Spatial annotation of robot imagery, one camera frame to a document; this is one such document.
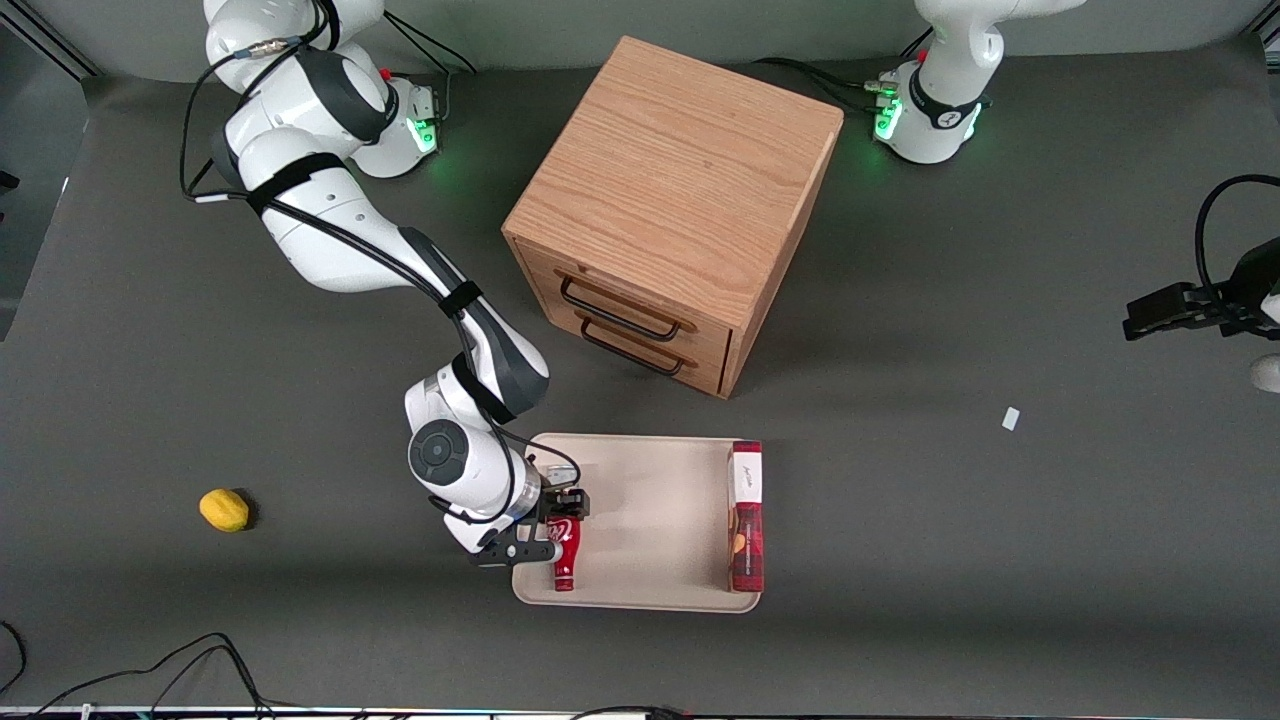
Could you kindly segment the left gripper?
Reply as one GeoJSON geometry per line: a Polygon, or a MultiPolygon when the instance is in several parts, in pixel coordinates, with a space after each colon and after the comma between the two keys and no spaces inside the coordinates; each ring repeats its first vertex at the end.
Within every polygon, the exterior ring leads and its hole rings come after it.
{"type": "Polygon", "coordinates": [[[1123,333],[1126,341],[1138,341],[1157,332],[1219,327],[1226,338],[1253,334],[1277,340],[1279,325],[1265,310],[1265,301],[1277,296],[1279,237],[1247,251],[1226,281],[1212,282],[1199,243],[1201,287],[1175,282],[1126,304],[1123,333]]]}

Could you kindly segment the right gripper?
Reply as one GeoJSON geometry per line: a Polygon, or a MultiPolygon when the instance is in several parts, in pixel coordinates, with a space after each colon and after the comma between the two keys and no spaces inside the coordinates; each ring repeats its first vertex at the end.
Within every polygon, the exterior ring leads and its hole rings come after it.
{"type": "Polygon", "coordinates": [[[538,537],[540,506],[543,523],[562,518],[581,521],[590,515],[590,498],[585,489],[570,487],[543,491],[541,482],[531,480],[498,519],[479,521],[471,512],[449,503],[444,523],[470,553],[470,562],[476,568],[556,562],[562,557],[562,546],[538,537]]]}

